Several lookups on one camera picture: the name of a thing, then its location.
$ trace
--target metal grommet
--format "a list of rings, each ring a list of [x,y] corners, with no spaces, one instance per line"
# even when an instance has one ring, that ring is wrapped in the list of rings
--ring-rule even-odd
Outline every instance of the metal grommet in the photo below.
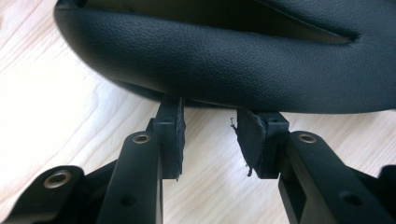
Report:
[[[146,134],[139,134],[138,136],[134,137],[134,142],[137,144],[144,144],[149,141],[150,137]]]
[[[47,177],[47,179],[44,181],[44,187],[46,189],[56,189],[69,182],[71,178],[72,175],[70,172],[67,170],[61,170]]]
[[[300,139],[300,141],[305,142],[305,143],[309,143],[309,144],[313,144],[317,142],[317,138],[306,134],[306,133],[302,133],[300,135],[298,135],[298,139]]]

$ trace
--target wooden table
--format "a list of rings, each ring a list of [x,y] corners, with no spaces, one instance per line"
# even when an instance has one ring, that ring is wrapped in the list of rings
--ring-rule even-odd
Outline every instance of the wooden table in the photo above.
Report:
[[[111,84],[71,51],[53,0],[0,2],[0,220],[45,170],[89,173],[114,161],[158,103]],[[291,130],[321,135],[349,166],[377,175],[396,163],[396,113],[284,114]],[[188,108],[184,171],[164,181],[165,223],[288,223],[276,180],[247,177],[232,110]]]

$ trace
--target black plastic bracket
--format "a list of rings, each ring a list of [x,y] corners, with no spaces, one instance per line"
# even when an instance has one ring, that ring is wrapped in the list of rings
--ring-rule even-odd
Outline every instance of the black plastic bracket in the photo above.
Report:
[[[258,178],[277,179],[276,158],[289,137],[289,122],[280,113],[237,110],[238,143],[250,169]]]

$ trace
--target wood grain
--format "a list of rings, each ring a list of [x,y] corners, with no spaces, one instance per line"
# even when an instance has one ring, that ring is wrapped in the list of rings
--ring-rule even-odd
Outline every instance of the wood grain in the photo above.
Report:
[[[0,220],[45,170],[89,173],[114,161],[158,104],[98,76],[65,44],[53,0],[0,2]],[[377,175],[396,163],[396,113],[284,114],[347,164]],[[248,178],[232,110],[188,108],[184,171],[164,181],[165,223],[288,223],[277,181]]]

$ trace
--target screw hole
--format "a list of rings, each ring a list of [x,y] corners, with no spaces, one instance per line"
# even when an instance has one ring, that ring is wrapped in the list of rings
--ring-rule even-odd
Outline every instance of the screw hole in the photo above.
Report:
[[[278,120],[278,119],[268,119],[268,121],[270,121],[270,122],[273,122],[273,123],[277,123],[277,122],[279,122],[279,120]]]
[[[342,200],[344,200],[344,202],[349,203],[354,206],[362,205],[361,199],[358,196],[356,196],[355,194],[352,194],[351,192],[348,192],[348,191],[341,192],[340,198]]]
[[[300,139],[300,141],[305,142],[305,143],[309,143],[309,144],[317,142],[317,139],[314,136],[311,136],[311,135],[305,134],[305,133],[300,134],[298,136],[298,138]]]
[[[134,142],[137,144],[147,143],[149,141],[149,136],[145,134],[140,134],[134,137]]]
[[[60,186],[64,185],[65,183],[69,182],[71,177],[72,177],[72,175],[66,170],[61,170],[61,171],[55,172],[54,174],[47,177],[47,179],[44,181],[44,187],[46,189],[59,188]]]

